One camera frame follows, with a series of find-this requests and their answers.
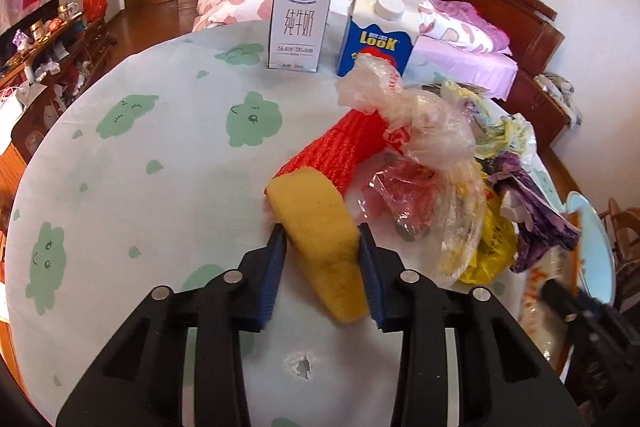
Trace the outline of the yellow sponge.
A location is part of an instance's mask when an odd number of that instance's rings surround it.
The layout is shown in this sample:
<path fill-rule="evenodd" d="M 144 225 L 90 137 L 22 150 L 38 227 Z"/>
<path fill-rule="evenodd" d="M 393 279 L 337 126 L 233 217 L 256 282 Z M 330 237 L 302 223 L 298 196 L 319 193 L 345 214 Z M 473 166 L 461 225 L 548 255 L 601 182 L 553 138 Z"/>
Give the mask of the yellow sponge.
<path fill-rule="evenodd" d="M 334 184 L 322 172 L 303 167 L 272 179 L 267 197 L 322 305 L 343 324 L 366 317 L 360 233 Z"/>

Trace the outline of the red transparent plastic wrapper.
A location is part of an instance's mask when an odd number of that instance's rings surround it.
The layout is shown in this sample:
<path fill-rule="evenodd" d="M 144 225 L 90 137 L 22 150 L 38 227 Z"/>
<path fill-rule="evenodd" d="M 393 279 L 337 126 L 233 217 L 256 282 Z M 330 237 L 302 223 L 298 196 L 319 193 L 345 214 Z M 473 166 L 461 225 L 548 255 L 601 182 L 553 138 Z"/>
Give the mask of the red transparent plastic wrapper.
<path fill-rule="evenodd" d="M 430 233 L 444 186 L 439 172 L 396 158 L 372 174 L 362 189 L 359 206 L 366 219 L 392 218 L 400 237 L 413 242 Z"/>

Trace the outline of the red foam net sleeve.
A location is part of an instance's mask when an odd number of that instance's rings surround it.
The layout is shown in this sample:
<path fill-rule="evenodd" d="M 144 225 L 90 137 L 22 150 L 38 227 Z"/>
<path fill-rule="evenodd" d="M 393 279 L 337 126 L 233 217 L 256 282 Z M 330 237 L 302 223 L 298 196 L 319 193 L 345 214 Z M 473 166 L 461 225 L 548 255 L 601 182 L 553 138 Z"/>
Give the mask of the red foam net sleeve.
<path fill-rule="evenodd" d="M 387 122 L 378 112 L 352 109 L 318 139 L 289 159 L 274 175 L 284 176 L 300 168 L 312 168 L 329 179 L 345 196 L 360 164 L 383 152 Z"/>

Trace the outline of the yellow plastic bag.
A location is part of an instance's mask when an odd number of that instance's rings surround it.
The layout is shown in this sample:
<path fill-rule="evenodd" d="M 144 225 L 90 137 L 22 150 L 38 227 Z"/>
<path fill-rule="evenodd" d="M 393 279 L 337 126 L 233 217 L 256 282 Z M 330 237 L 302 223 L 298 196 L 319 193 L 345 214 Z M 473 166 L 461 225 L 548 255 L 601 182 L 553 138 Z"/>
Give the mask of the yellow plastic bag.
<path fill-rule="evenodd" d="M 485 188 L 486 209 L 480 243 L 459 281 L 468 285 L 488 285 L 513 265 L 518 249 L 514 224 L 501 216 L 499 196 Z"/>

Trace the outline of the clear plastic bag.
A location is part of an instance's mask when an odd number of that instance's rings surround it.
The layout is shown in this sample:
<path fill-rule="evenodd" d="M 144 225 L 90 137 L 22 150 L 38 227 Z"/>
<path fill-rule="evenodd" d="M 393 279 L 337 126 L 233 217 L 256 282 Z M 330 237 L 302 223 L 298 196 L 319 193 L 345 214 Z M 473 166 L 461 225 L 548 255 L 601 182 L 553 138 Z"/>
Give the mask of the clear plastic bag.
<path fill-rule="evenodd" d="M 451 286 L 469 266 L 480 243 L 486 198 L 475 138 L 462 116 L 439 95 L 405 88 L 399 72 L 382 58 L 363 54 L 335 83 L 337 102 L 380 115 L 392 131 L 405 131 L 402 157 L 436 174 L 435 216 L 428 226 L 426 274 Z"/>

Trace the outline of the purple snack wrapper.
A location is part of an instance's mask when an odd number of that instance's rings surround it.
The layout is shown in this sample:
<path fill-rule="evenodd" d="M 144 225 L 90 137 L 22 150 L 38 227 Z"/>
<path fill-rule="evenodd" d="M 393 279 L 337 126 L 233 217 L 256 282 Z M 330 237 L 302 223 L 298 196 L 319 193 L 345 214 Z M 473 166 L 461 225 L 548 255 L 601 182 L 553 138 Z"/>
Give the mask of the purple snack wrapper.
<path fill-rule="evenodd" d="M 552 208 L 546 195 L 511 152 L 484 161 L 491 187 L 500 197 L 500 216 L 518 226 L 518 246 L 511 271 L 521 273 L 558 247 L 572 251 L 580 230 Z"/>

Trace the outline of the pale yellow blue wrapper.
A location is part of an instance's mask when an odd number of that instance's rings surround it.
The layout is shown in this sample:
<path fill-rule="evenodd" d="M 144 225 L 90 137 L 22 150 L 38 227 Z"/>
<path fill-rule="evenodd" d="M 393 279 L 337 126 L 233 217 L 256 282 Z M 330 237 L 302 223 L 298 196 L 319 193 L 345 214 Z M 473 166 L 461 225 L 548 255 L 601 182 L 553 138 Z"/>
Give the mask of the pale yellow blue wrapper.
<path fill-rule="evenodd" d="M 489 160 L 511 153 L 525 171 L 533 167 L 537 141 L 533 125 L 520 113 L 501 112 L 485 98 L 452 80 L 440 85 L 440 96 L 466 119 L 475 139 L 475 158 Z"/>

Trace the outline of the brown wicker chair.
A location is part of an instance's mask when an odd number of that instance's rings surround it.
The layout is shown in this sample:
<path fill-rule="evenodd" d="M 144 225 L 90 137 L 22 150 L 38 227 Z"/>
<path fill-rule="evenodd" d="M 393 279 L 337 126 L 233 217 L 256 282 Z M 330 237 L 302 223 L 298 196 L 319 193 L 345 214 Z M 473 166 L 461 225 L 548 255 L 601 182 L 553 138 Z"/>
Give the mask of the brown wicker chair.
<path fill-rule="evenodd" d="M 639 291 L 639 208 L 623 209 L 611 197 L 608 209 L 599 215 L 605 233 L 612 241 L 615 268 L 615 306 Z"/>

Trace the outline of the wooden nightstand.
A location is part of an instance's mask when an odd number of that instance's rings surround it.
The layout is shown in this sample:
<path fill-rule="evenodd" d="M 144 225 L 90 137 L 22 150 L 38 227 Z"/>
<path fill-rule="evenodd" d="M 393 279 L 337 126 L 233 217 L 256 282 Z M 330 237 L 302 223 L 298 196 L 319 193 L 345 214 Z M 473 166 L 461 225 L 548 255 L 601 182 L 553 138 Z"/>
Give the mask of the wooden nightstand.
<path fill-rule="evenodd" d="M 506 101 L 499 105 L 510 114 L 521 114 L 532 124 L 537 150 L 541 152 L 548 150 L 570 124 L 570 117 L 562 111 L 554 98 L 521 69 L 515 76 Z"/>

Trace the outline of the blue Look milk carton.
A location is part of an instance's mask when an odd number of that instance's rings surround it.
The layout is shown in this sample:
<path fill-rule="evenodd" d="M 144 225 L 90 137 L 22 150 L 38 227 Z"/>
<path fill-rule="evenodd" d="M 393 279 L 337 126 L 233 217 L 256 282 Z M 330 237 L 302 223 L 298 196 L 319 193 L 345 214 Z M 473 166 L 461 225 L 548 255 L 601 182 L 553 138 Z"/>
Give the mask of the blue Look milk carton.
<path fill-rule="evenodd" d="M 402 75 L 420 36 L 419 6 L 420 0 L 352 0 L 336 75 L 346 76 L 360 54 L 382 58 Z"/>

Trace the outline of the pile of clothes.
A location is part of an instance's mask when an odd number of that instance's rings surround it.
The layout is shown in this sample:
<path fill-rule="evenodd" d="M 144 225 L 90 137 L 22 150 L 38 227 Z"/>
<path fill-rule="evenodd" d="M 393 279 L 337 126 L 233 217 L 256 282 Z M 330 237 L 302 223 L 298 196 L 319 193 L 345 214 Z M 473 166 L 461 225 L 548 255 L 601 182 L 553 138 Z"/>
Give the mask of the pile of clothes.
<path fill-rule="evenodd" d="M 534 80 L 570 118 L 571 128 L 582 124 L 582 112 L 574 100 L 575 88 L 568 80 L 560 75 L 553 74 L 553 72 L 542 72 L 536 75 Z"/>

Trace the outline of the white tall milk carton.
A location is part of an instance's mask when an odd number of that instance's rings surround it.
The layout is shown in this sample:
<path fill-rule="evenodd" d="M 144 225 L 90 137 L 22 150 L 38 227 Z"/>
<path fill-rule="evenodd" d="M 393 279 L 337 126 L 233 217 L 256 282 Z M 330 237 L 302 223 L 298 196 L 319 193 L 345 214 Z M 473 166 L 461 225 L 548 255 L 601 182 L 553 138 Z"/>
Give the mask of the white tall milk carton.
<path fill-rule="evenodd" d="M 268 43 L 271 69 L 318 69 L 331 0 L 272 0 Z"/>

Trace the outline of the pink purple blanket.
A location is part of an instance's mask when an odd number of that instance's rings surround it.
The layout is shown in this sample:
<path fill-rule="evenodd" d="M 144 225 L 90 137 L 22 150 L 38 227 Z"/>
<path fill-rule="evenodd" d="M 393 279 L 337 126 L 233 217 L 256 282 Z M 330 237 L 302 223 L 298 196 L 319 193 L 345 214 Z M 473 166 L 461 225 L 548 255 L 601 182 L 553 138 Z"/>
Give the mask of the pink purple blanket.
<path fill-rule="evenodd" d="M 502 29 L 485 20 L 471 3 L 465 1 L 433 0 L 433 4 L 447 15 L 457 20 L 462 20 L 462 22 L 473 24 L 484 31 L 484 33 L 491 38 L 495 52 L 511 55 L 509 36 Z"/>

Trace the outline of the cluttered wooden side cabinet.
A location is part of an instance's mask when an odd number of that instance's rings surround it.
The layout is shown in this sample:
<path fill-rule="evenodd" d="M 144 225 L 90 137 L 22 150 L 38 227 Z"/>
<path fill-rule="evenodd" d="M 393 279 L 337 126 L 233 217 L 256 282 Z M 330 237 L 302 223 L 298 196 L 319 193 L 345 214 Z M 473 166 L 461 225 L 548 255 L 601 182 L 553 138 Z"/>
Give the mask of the cluttered wooden side cabinet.
<path fill-rule="evenodd" d="M 99 17 L 81 14 L 17 54 L 1 74 L 1 150 L 30 161 L 58 118 L 104 73 L 117 42 Z"/>

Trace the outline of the red gift bag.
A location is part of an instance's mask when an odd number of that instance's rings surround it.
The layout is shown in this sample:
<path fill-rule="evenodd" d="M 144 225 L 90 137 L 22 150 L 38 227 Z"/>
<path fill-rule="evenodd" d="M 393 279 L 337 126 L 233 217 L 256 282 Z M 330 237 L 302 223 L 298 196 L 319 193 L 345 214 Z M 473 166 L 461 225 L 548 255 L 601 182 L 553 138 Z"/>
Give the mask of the red gift bag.
<path fill-rule="evenodd" d="M 82 10 L 88 22 L 104 17 L 107 7 L 107 0 L 82 0 Z"/>

